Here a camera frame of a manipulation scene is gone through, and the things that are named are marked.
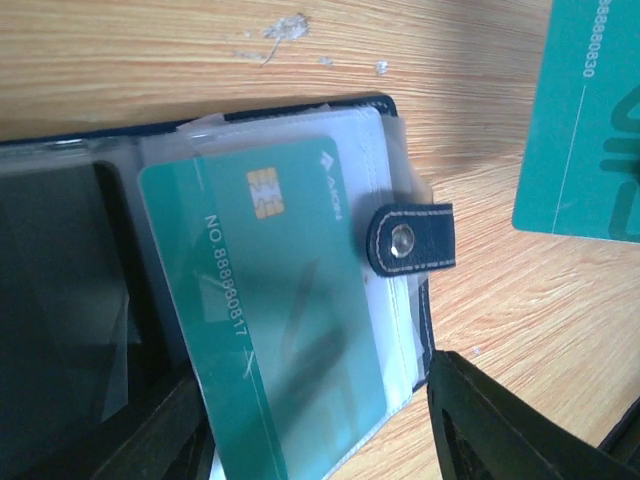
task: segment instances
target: wooden table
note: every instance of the wooden table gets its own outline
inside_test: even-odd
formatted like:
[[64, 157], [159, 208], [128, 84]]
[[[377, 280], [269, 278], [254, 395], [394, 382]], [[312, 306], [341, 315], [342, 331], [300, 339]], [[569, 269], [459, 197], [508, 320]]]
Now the wooden table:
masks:
[[[1, 139], [391, 94], [416, 167], [455, 205], [458, 267], [432, 280], [439, 348], [594, 445], [640, 396], [640, 248], [510, 223], [550, 0], [0, 6]], [[247, 58], [297, 12], [307, 36]], [[428, 414], [419, 394], [336, 477], [438, 478]]]

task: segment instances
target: snap button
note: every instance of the snap button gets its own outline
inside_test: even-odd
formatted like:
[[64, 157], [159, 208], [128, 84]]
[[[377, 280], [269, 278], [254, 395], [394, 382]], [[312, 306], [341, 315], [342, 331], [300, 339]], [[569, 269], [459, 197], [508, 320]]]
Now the snap button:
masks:
[[391, 231], [391, 255], [404, 258], [411, 253], [416, 244], [416, 236], [406, 223], [396, 225]]

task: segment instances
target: leather tab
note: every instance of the leather tab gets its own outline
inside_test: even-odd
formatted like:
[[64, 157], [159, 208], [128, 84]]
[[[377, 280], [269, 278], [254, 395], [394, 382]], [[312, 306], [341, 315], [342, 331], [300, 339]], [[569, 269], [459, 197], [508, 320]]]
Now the leather tab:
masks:
[[[404, 251], [396, 246], [399, 238]], [[369, 263], [382, 277], [453, 267], [455, 252], [449, 203], [384, 205], [373, 216], [367, 232]]]

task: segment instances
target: teal card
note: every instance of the teal card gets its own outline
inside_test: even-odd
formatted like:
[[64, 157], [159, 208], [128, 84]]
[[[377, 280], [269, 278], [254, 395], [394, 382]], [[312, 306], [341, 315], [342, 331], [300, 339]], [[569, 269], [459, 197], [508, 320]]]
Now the teal card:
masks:
[[227, 478], [322, 478], [386, 413], [335, 143], [139, 182]]
[[516, 228], [640, 242], [640, 2], [555, 0]]

